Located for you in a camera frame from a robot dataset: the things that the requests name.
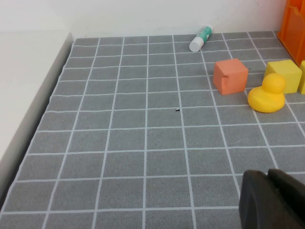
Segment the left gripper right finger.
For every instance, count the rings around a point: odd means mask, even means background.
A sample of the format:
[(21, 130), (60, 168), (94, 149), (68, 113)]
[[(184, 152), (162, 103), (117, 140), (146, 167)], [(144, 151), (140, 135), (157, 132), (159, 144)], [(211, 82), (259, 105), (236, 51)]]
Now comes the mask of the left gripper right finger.
[(305, 223), (305, 185), (279, 169), (269, 169), (267, 174), (275, 186), (285, 209), (298, 223)]

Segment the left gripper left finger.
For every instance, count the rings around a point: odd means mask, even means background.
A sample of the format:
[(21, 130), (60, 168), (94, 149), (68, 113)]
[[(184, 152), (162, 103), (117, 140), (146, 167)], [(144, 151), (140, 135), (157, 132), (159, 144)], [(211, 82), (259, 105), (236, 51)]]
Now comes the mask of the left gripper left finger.
[(247, 170), (243, 174), (239, 202), (243, 229), (303, 229), (305, 224), (286, 211), (267, 174)]

